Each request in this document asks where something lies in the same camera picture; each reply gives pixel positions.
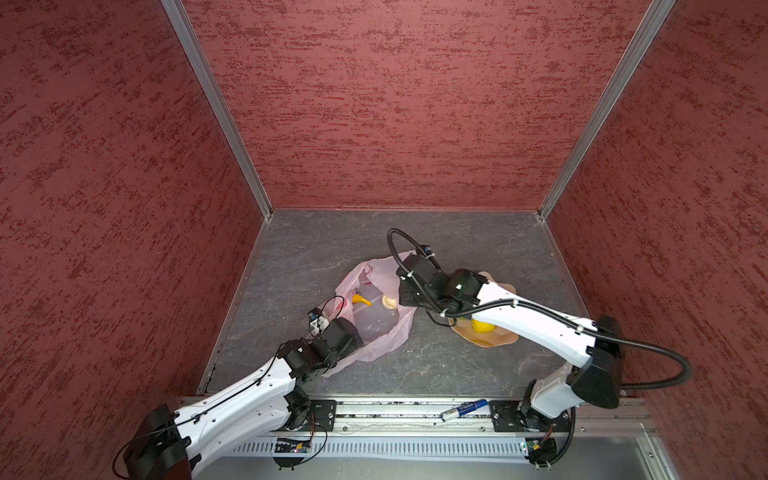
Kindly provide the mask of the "pink translucent plastic bag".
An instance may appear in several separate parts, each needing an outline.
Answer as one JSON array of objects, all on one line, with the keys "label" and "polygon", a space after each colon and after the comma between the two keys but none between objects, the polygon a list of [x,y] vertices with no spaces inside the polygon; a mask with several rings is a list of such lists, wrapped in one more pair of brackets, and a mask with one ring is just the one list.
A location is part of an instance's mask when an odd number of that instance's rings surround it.
[{"label": "pink translucent plastic bag", "polygon": [[[397,310],[383,307],[381,297],[398,300],[398,263],[394,257],[359,263],[336,287],[335,294],[319,305],[330,321],[345,318],[357,328],[364,345],[324,373],[329,378],[354,363],[373,362],[401,347],[409,337],[416,309],[399,305]],[[360,294],[371,306],[353,305],[351,297]]]}]

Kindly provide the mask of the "pink faceted plastic bowl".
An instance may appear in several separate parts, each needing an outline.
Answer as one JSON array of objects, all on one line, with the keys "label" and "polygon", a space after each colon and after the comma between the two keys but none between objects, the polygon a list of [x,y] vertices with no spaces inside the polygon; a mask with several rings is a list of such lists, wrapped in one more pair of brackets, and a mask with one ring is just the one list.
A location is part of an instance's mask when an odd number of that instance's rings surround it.
[{"label": "pink faceted plastic bowl", "polygon": [[476,333],[471,326],[469,318],[452,319],[451,329],[463,339],[481,348],[494,348],[503,345],[513,344],[518,341],[519,336],[509,330],[496,326],[496,329],[489,333]]}]

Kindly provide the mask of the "fake yellow lemon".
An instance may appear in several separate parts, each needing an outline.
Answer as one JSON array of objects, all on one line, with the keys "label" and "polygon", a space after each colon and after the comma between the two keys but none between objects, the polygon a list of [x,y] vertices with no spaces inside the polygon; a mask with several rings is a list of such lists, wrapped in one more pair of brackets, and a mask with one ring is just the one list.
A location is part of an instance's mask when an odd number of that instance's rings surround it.
[{"label": "fake yellow lemon", "polygon": [[476,319],[471,320],[471,326],[472,326],[472,329],[479,334],[489,333],[496,329],[495,325],[487,322],[482,322]]}]

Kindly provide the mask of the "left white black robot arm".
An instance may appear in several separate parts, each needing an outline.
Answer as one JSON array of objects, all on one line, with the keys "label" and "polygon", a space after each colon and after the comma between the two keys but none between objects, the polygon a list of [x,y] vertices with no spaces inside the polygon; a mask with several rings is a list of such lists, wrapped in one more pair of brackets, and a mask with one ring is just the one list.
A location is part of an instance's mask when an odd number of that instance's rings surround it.
[{"label": "left white black robot arm", "polygon": [[302,427],[311,401],[302,386],[364,345],[347,319],[317,336],[282,343],[247,377],[201,401],[150,411],[120,451],[120,479],[192,479],[248,438]]}]

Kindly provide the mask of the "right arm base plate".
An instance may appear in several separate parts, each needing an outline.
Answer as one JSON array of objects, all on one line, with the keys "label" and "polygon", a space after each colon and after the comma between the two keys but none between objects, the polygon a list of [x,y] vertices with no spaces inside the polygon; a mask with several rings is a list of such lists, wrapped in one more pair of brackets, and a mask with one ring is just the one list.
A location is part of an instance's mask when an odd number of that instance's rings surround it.
[{"label": "right arm base plate", "polygon": [[555,419],[525,416],[516,400],[490,400],[490,418],[496,433],[567,433],[571,426],[571,417],[563,412]]}]

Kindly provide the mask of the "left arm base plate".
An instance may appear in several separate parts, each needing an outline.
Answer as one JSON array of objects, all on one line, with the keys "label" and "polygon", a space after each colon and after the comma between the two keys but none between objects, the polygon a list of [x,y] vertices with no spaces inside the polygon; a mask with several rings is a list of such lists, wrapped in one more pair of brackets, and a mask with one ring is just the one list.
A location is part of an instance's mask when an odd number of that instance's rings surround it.
[{"label": "left arm base plate", "polygon": [[313,429],[312,424],[315,424],[315,430],[332,432],[337,406],[338,402],[333,399],[312,399],[307,417],[300,430],[309,432]]}]

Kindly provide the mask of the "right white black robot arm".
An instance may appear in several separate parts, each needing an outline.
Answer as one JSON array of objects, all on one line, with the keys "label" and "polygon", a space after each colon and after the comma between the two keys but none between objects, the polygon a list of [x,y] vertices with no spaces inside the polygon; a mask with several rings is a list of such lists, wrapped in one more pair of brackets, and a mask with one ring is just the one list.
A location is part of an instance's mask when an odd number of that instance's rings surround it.
[{"label": "right white black robot arm", "polygon": [[468,319],[510,331],[554,352],[565,364],[533,380],[518,405],[518,422],[541,430],[567,410],[582,404],[615,409],[620,402],[621,347],[597,336],[614,338],[616,322],[595,322],[529,301],[467,269],[447,274],[421,255],[398,262],[399,303],[421,307],[446,319]]}]

